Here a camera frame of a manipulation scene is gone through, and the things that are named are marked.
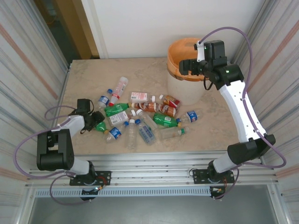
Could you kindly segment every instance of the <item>blue label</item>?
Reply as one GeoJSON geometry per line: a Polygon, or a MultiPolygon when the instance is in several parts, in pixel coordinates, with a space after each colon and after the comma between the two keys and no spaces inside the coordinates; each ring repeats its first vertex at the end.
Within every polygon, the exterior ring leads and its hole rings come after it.
{"type": "Polygon", "coordinates": [[[121,132],[120,132],[120,130],[118,130],[116,127],[112,128],[112,129],[110,130],[110,133],[113,135],[113,137],[114,137],[115,139],[118,139],[118,138],[121,136],[121,132]]]}
{"type": "Polygon", "coordinates": [[[197,114],[195,111],[189,111],[189,112],[187,112],[187,114],[189,115],[191,122],[194,122],[197,120],[197,114]]]}
{"type": "Polygon", "coordinates": [[[105,96],[101,96],[99,98],[99,101],[103,102],[104,104],[106,104],[106,106],[109,104],[109,99],[108,99],[108,97],[105,97],[105,96]]]}

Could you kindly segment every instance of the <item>clear plastic bottle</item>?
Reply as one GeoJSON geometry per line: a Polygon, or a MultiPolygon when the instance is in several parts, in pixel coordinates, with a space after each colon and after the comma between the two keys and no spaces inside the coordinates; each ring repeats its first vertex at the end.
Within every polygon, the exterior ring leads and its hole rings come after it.
{"type": "Polygon", "coordinates": [[[131,103],[154,102],[155,100],[156,97],[149,95],[147,92],[130,92],[129,94],[129,102],[131,103]]]}
{"type": "Polygon", "coordinates": [[[135,123],[137,124],[139,134],[143,138],[145,143],[148,145],[152,145],[156,141],[156,138],[149,126],[147,126],[147,124],[145,124],[144,122],[141,122],[139,119],[137,119],[135,123]]]}
{"type": "Polygon", "coordinates": [[[126,147],[128,149],[136,148],[136,137],[137,137],[137,126],[135,124],[135,120],[131,119],[129,122],[129,126],[127,127],[127,138],[126,138],[126,147]]]}
{"type": "Polygon", "coordinates": [[[170,127],[160,131],[162,139],[170,139],[189,133],[188,127],[170,127]]]}
{"type": "Polygon", "coordinates": [[[112,128],[107,134],[104,135],[106,142],[111,143],[121,137],[128,125],[129,123],[126,121],[121,126],[112,128]]]}
{"type": "Polygon", "coordinates": [[[181,105],[181,101],[169,95],[160,95],[159,99],[162,100],[164,104],[169,105],[173,108],[179,108],[179,106],[181,105]]]}
{"type": "Polygon", "coordinates": [[[115,127],[123,124],[125,121],[129,121],[129,117],[125,111],[122,111],[116,115],[108,117],[107,120],[111,127],[115,127]]]}
{"type": "Polygon", "coordinates": [[[108,89],[106,92],[101,94],[101,97],[98,100],[98,105],[99,105],[99,111],[105,115],[105,111],[104,109],[106,108],[106,106],[108,106],[109,104],[109,98],[111,97],[112,94],[112,90],[108,89]]]}
{"type": "Polygon", "coordinates": [[[129,103],[129,107],[142,109],[143,111],[147,112],[157,112],[159,111],[160,104],[155,102],[144,102],[144,103],[129,103]]]}
{"type": "Polygon", "coordinates": [[[188,111],[182,117],[178,118],[177,122],[192,123],[200,118],[202,118],[202,112],[201,109],[197,109],[194,111],[188,111]]]}
{"type": "Polygon", "coordinates": [[[113,91],[109,106],[113,106],[118,99],[122,96],[125,87],[128,85],[128,79],[126,77],[121,77],[118,81],[116,88],[113,91]]]}
{"type": "Polygon", "coordinates": [[[140,116],[141,120],[151,128],[152,131],[158,128],[158,125],[153,121],[152,118],[150,118],[150,116],[146,112],[139,109],[136,113],[138,116],[140,116]]]}

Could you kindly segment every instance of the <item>white bucket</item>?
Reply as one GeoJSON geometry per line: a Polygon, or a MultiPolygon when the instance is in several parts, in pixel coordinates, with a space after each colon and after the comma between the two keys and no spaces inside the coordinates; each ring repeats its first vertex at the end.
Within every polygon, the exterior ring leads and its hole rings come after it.
{"type": "MultiPolygon", "coordinates": [[[[206,81],[206,86],[209,86],[210,83],[210,81],[206,81]]],[[[169,72],[167,72],[167,89],[169,95],[180,100],[181,104],[186,106],[197,103],[206,91],[203,82],[178,80],[169,72]]]]}

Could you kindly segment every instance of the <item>white wall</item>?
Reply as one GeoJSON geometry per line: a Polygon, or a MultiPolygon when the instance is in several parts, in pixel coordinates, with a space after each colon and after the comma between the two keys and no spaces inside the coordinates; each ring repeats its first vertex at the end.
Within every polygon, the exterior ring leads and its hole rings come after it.
{"type": "MultiPolygon", "coordinates": [[[[264,0],[82,0],[101,58],[166,56],[185,37],[202,38],[233,26],[247,31],[264,0]]],[[[235,31],[210,40],[225,42],[229,59],[242,41],[235,31]]]]}

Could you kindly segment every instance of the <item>gray floor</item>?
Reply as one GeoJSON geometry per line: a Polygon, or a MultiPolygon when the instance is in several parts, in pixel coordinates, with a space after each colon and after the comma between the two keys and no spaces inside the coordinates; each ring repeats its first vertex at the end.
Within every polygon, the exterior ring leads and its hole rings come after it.
{"type": "Polygon", "coordinates": [[[277,220],[266,186],[236,186],[222,202],[207,196],[114,197],[62,206],[51,198],[38,198],[29,223],[276,224],[277,220]]]}

